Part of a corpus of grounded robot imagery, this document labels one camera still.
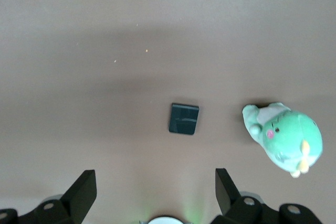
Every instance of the pink cheek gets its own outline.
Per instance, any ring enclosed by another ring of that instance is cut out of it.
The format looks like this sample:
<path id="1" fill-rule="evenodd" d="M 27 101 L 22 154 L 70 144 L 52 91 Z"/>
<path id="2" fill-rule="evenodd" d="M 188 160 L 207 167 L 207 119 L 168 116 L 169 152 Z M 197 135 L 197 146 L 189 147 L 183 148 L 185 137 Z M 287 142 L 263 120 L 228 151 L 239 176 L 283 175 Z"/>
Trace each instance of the pink cheek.
<path id="1" fill-rule="evenodd" d="M 268 130 L 266 135 L 269 139 L 272 139 L 274 137 L 274 131 L 273 130 Z"/>

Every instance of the dark green square block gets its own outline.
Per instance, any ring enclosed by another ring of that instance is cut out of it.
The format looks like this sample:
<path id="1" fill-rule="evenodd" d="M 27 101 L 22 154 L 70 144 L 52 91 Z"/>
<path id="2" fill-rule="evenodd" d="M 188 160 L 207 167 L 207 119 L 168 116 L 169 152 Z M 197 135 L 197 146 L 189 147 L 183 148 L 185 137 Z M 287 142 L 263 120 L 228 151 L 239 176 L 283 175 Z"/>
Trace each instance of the dark green square block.
<path id="1" fill-rule="evenodd" d="M 172 133 L 194 135 L 199 107 L 172 104 L 169 131 Z"/>

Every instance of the green plush toy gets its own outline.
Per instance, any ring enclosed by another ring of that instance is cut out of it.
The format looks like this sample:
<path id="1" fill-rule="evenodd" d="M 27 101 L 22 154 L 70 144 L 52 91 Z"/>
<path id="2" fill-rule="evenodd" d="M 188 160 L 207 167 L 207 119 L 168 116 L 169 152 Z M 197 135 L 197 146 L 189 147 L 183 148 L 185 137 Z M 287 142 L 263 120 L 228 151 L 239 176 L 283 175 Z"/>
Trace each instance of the green plush toy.
<path id="1" fill-rule="evenodd" d="M 243 118 L 251 137 L 294 178 L 307 173 L 322 154 L 322 136 L 313 119 L 280 102 L 261 109 L 247 105 Z"/>

